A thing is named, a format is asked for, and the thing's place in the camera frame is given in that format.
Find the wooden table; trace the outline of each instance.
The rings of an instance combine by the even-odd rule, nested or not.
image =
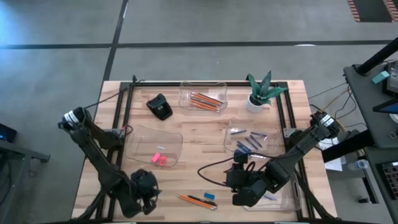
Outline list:
[[[310,120],[310,107],[307,93],[301,80],[287,81],[292,101],[295,121],[298,128],[307,128]],[[104,82],[100,100],[119,91],[120,82]],[[266,222],[293,221],[295,212],[247,212],[243,207],[232,205],[231,190],[209,183],[197,175],[198,168],[216,161],[231,157],[232,152],[224,148],[224,136],[230,118],[253,119],[261,122],[264,127],[280,129],[277,105],[266,106],[259,114],[252,114],[245,108],[250,87],[228,87],[228,107],[220,116],[186,116],[178,106],[178,87],[135,87],[132,106],[129,115],[131,126],[142,125],[147,128],[181,133],[183,135],[182,151],[177,165],[171,168],[156,167],[152,164],[137,162],[123,157],[122,170],[128,175],[139,168],[152,171],[163,192],[159,196],[157,208],[149,215],[140,213],[132,219],[123,217],[119,204],[116,202],[114,221],[132,222]],[[147,108],[146,102],[158,93],[163,93],[173,109],[173,115],[165,121],[157,119]],[[112,127],[117,98],[114,97],[98,105],[95,123],[104,129]],[[124,107],[119,123],[122,123]],[[129,152],[129,136],[126,139],[125,153]],[[208,178],[222,182],[225,180],[224,170],[229,169],[232,162],[227,162],[205,169],[203,174]],[[311,150],[304,157],[310,189],[320,203],[332,215],[336,216],[335,204],[331,194],[328,177],[326,176],[322,154],[319,150]],[[97,172],[86,160],[81,174],[78,193],[76,196],[73,217],[79,216],[91,203],[100,189]],[[207,208],[188,203],[176,197],[177,194],[203,196],[204,192],[216,196],[218,209]]]

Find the potted plant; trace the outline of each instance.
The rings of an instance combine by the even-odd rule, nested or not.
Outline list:
[[[251,74],[248,75],[248,79],[252,88],[252,93],[248,96],[246,109],[253,113],[261,112],[264,104],[271,105],[270,99],[279,96],[287,89],[281,87],[268,89],[271,83],[271,71],[262,79],[261,84],[258,84]]]

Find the succulent plant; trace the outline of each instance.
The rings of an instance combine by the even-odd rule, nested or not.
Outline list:
[[[251,74],[248,74],[248,78],[252,88],[251,102],[257,106],[266,103],[271,105],[271,98],[277,97],[283,91],[287,90],[287,88],[281,87],[268,89],[271,83],[271,71],[269,71],[268,74],[262,79],[261,84],[258,84]]]

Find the gray floor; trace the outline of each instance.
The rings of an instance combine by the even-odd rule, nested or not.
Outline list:
[[[0,1],[0,45],[111,43],[121,3]],[[397,31],[397,24],[355,22],[345,0],[130,0],[120,42],[385,40]],[[343,83],[344,66],[363,62],[381,47],[118,49],[110,80],[130,80],[133,74],[146,80],[241,80],[272,70],[274,79],[304,80],[312,96]],[[98,99],[108,54],[109,49],[0,50],[0,123],[18,130],[21,146],[52,155],[44,166],[32,163],[37,177],[27,180],[18,222],[70,218],[83,154],[57,122]],[[322,108],[343,90],[310,102]],[[327,112],[340,109],[345,99]],[[339,114],[352,107],[349,102]],[[341,121],[362,119],[356,110]],[[356,202],[366,194],[361,181],[330,179],[330,184],[339,217],[392,223],[383,203]]]

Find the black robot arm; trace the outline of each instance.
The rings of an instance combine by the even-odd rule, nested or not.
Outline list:
[[[155,209],[156,203],[152,198],[160,193],[155,176],[140,169],[129,178],[117,165],[108,162],[101,152],[101,148],[118,150],[123,147],[124,137],[120,133],[102,130],[94,124],[89,112],[80,107],[65,114],[58,127],[70,135],[98,171],[101,192],[80,218],[89,218],[105,194],[119,201],[123,215],[128,218],[139,212],[147,215]]]
[[[330,115],[318,111],[311,117],[309,128],[304,131],[296,130],[289,137],[288,142],[291,147],[284,155],[272,157],[256,152],[235,151],[233,159],[236,163],[225,171],[225,185],[231,187],[232,192],[235,193],[233,205],[251,207],[257,204],[266,191],[277,192],[290,180],[290,176],[295,172],[296,163],[306,153],[321,140],[337,136],[339,126]],[[244,169],[244,164],[248,162],[250,154],[269,157],[270,160],[258,170]]]

